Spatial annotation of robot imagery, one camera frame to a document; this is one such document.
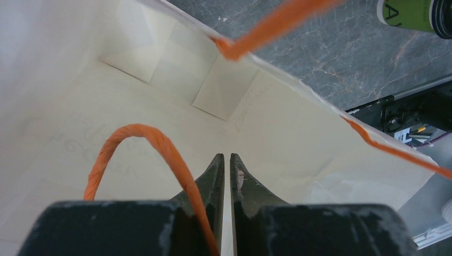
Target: green cup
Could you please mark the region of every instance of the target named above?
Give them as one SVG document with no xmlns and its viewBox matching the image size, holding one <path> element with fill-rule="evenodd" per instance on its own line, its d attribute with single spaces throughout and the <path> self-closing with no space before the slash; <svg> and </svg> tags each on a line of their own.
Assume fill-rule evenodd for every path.
<svg viewBox="0 0 452 256">
<path fill-rule="evenodd" d="M 452 0 L 379 0 L 377 16 L 386 25 L 452 39 Z"/>
</svg>

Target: black lid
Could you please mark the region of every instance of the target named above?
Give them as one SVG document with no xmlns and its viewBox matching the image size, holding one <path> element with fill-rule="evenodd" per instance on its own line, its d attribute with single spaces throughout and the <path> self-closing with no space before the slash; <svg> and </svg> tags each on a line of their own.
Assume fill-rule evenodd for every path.
<svg viewBox="0 0 452 256">
<path fill-rule="evenodd" d="M 434 1 L 432 25 L 439 37 L 452 39 L 452 0 Z"/>
</svg>

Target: marble countertop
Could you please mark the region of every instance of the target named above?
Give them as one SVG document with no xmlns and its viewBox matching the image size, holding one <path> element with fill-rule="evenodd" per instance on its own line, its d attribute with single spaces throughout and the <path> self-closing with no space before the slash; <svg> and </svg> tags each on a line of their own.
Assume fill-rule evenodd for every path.
<svg viewBox="0 0 452 256">
<path fill-rule="evenodd" d="M 169 0 L 238 38 L 281 0 Z M 452 73 L 452 40 L 383 25 L 377 1 L 349 0 L 255 54 L 298 77 L 341 109 Z"/>
</svg>

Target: paper bag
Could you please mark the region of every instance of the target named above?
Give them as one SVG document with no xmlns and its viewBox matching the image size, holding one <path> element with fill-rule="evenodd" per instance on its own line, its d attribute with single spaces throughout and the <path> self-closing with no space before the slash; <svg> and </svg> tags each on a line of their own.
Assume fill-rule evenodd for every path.
<svg viewBox="0 0 452 256">
<path fill-rule="evenodd" d="M 71 76 L 62 79 L 42 67 L 36 80 L 8 87 L 11 98 L 0 112 L 0 241 L 18 246 L 49 204 L 82 199 L 103 142 L 130 123 L 161 129 L 194 177 L 216 153 L 238 153 L 254 177 L 289 203 L 381 203 L 398 209 L 432 175 L 371 147 L 342 118 L 351 116 L 289 74 L 253 55 L 224 60 L 207 37 L 220 35 L 170 3 L 141 3 L 104 2 L 98 8 L 107 22 L 90 22 L 105 33 L 52 46 L 86 54 L 46 66 Z M 72 9 L 93 11 L 86 1 Z M 46 23 L 34 26 L 42 38 L 61 33 L 52 28 L 44 33 L 41 24 Z M 86 42 L 99 44 L 99 51 Z M 46 65 L 38 49 L 24 55 L 37 67 Z M 34 83 L 39 77 L 49 82 Z M 354 121 L 382 145 L 433 163 Z M 180 190 L 158 153 L 144 139 L 130 138 L 110 161 L 97 199 L 169 199 Z M 225 189 L 224 250 L 232 246 L 229 193 Z"/>
</svg>

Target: black machine part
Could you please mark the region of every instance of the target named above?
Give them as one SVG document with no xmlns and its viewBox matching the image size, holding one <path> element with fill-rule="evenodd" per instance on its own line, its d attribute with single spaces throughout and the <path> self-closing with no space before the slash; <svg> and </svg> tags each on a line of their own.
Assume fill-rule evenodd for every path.
<svg viewBox="0 0 452 256">
<path fill-rule="evenodd" d="M 400 217 L 376 204 L 290 205 L 258 182 L 237 154 L 230 160 L 235 255 L 415 255 Z M 224 158 L 196 183 L 221 244 Z M 208 255 L 184 193 L 169 201 L 54 203 L 19 255 Z"/>
<path fill-rule="evenodd" d="M 347 110 L 389 135 L 417 124 L 452 132 L 452 75 Z"/>
</svg>

